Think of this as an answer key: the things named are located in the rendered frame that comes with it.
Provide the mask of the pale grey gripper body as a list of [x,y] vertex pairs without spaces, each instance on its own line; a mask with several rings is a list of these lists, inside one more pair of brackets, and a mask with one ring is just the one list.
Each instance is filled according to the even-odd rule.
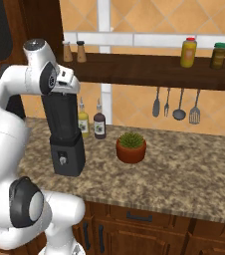
[[72,70],[62,71],[57,77],[57,82],[54,86],[55,93],[63,94],[78,94],[80,89],[81,84]]

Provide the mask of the black blender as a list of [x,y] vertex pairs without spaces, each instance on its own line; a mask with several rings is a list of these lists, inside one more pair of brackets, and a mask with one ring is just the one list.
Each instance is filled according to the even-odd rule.
[[56,174],[79,176],[86,156],[82,132],[78,124],[77,96],[51,93],[42,97],[51,132],[50,146]]

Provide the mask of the olive jar with green lid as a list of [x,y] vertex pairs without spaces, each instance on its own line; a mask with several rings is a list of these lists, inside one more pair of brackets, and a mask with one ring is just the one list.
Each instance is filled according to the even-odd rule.
[[219,70],[223,67],[225,59],[225,43],[216,43],[212,52],[210,67]]

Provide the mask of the wooden shaker with silver cap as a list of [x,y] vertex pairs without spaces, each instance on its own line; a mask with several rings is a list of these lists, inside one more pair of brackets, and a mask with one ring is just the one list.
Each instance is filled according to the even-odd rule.
[[65,62],[72,62],[73,61],[73,56],[72,56],[70,43],[68,41],[64,41],[63,46],[64,46],[64,61]]

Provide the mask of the wooden shaker with black cap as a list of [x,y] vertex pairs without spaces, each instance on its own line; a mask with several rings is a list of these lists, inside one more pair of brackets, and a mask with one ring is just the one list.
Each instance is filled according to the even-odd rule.
[[79,63],[84,63],[87,60],[86,52],[85,52],[85,42],[84,41],[78,41],[78,57],[77,60]]

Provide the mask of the yellow oil bottle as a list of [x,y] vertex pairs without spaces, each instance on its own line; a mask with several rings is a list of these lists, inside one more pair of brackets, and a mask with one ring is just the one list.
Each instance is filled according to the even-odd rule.
[[80,100],[79,106],[79,128],[82,132],[83,137],[88,137],[90,134],[90,122],[89,115],[85,112],[85,105],[83,103],[83,100]]

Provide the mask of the dark vinegar bottle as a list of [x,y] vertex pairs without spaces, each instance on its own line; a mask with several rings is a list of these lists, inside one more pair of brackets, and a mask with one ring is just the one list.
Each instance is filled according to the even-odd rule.
[[102,113],[101,102],[97,102],[97,113],[94,115],[95,138],[104,139],[106,133],[106,117]]

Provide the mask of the dark wooden shelf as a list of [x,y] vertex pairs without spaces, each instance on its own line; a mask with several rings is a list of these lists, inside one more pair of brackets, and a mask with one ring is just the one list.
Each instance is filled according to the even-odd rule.
[[196,58],[191,68],[182,68],[180,58],[173,56],[146,56],[124,54],[86,53],[84,63],[74,60],[58,62],[74,70],[80,82],[170,87],[225,91],[225,61],[223,68],[210,68],[208,58]]

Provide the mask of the green plant in terracotta pot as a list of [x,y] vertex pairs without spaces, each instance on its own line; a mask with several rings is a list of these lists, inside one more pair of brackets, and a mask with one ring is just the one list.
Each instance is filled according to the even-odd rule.
[[125,132],[116,141],[116,156],[124,163],[139,163],[145,157],[146,141],[137,132]]

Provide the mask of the grey hanging spoon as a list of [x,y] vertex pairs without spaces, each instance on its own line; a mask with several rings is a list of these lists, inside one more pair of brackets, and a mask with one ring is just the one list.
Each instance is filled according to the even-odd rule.
[[152,115],[156,118],[159,116],[159,112],[160,112],[159,91],[160,91],[160,87],[157,87],[156,98],[154,100],[153,108],[152,108]]

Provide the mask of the grey hanging fork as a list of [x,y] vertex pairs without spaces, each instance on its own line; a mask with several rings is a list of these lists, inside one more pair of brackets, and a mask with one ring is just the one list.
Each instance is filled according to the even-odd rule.
[[170,88],[167,89],[166,103],[164,105],[164,116],[168,117]]

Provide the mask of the grey hanging ladle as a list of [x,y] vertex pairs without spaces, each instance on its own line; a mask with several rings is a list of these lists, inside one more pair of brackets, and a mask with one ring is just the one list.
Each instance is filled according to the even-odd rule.
[[184,89],[181,89],[180,97],[181,99],[179,100],[180,104],[178,105],[178,108],[173,111],[172,115],[177,121],[182,121],[186,117],[186,112],[181,108],[181,103],[182,103],[182,98],[184,94]]

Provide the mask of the yellow bottle with red cap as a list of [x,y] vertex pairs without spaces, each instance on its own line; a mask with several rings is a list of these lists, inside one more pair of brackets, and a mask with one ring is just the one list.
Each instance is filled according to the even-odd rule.
[[197,42],[193,37],[188,37],[182,44],[180,65],[183,68],[191,68],[194,63]]

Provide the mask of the grey hanging slotted spatula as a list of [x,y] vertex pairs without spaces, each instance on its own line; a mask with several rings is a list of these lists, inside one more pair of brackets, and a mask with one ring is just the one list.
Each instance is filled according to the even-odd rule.
[[197,91],[194,107],[189,112],[189,122],[192,125],[198,125],[200,123],[200,110],[197,107],[199,95],[200,91]]

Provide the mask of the narrow brown cupboard door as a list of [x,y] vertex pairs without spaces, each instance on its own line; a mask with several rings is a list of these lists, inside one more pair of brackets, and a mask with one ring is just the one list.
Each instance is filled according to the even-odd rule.
[[[76,237],[76,240],[83,246],[87,255],[96,255],[95,245],[94,245],[94,236],[93,236],[93,214],[91,211],[91,204],[86,201],[85,206],[86,206],[85,216],[80,223],[73,226],[73,233]],[[85,245],[85,237],[84,237],[84,231],[83,231],[83,223],[85,221],[88,222],[89,224],[88,231],[89,231],[89,241],[91,243],[90,250],[87,250]]]

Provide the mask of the brown wooden drawer front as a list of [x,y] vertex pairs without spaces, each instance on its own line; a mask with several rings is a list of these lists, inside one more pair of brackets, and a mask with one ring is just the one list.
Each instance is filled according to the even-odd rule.
[[[148,216],[152,215],[152,222],[143,222],[137,220],[131,220],[126,218],[126,212],[130,211],[132,215]],[[171,227],[172,217],[168,214],[140,210],[128,207],[121,207],[116,205],[110,206],[110,217],[116,221],[128,222],[129,224],[138,224],[138,225],[149,225],[157,228],[169,228]]]

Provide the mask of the wide brown cupboard door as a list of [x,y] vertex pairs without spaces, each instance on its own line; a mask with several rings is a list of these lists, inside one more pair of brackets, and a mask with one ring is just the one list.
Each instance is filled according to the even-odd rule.
[[[104,227],[105,253],[100,252],[99,225]],[[137,227],[129,223],[95,220],[94,241],[98,255],[183,255],[183,234]]]

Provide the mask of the brown wooden cupboard door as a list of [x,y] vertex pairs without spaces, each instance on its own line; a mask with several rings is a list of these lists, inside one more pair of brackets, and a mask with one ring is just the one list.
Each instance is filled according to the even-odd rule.
[[184,255],[225,255],[225,223],[191,219]]

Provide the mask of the brown wooden wall cupboard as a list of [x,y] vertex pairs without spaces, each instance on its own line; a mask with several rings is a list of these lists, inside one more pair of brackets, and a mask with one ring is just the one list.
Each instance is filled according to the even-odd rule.
[[26,64],[23,45],[44,39],[56,57],[63,54],[63,26],[59,0],[3,0],[13,49],[7,64]]

